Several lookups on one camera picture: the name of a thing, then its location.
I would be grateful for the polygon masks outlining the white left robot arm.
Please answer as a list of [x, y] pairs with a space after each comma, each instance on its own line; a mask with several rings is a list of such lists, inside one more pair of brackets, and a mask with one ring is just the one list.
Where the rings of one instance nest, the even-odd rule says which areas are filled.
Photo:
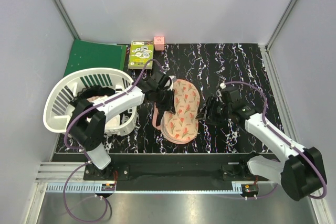
[[146, 79], [138, 77], [124, 91], [100, 101], [83, 99], [72, 113], [65, 137], [70, 135], [83, 148], [99, 178], [109, 179], [113, 175], [113, 167], [110, 165], [111, 157], [102, 143], [106, 123], [144, 102], [154, 102], [159, 110], [175, 113], [173, 83], [173, 77], [157, 71]]

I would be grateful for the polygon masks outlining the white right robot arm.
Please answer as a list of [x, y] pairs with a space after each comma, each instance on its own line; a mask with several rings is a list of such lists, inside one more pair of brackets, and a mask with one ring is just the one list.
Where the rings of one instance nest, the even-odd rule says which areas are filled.
[[280, 185], [295, 201], [313, 198], [319, 189], [323, 190], [319, 199], [326, 195], [327, 178], [320, 151], [304, 147], [276, 128], [261, 109], [240, 96], [237, 87], [223, 88], [217, 97], [209, 97], [196, 118], [217, 126], [231, 120], [275, 154], [276, 161], [255, 152], [245, 156], [235, 169], [242, 179], [263, 177]]

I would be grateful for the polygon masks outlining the pink mesh bra laundry bag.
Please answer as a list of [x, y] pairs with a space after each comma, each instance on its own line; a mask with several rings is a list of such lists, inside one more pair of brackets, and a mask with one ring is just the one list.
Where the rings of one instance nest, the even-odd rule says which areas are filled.
[[175, 114], [165, 111], [159, 113], [154, 106], [152, 125], [161, 131], [168, 141], [175, 144], [187, 144], [198, 134], [199, 91], [192, 83], [177, 79], [172, 85], [174, 91]]

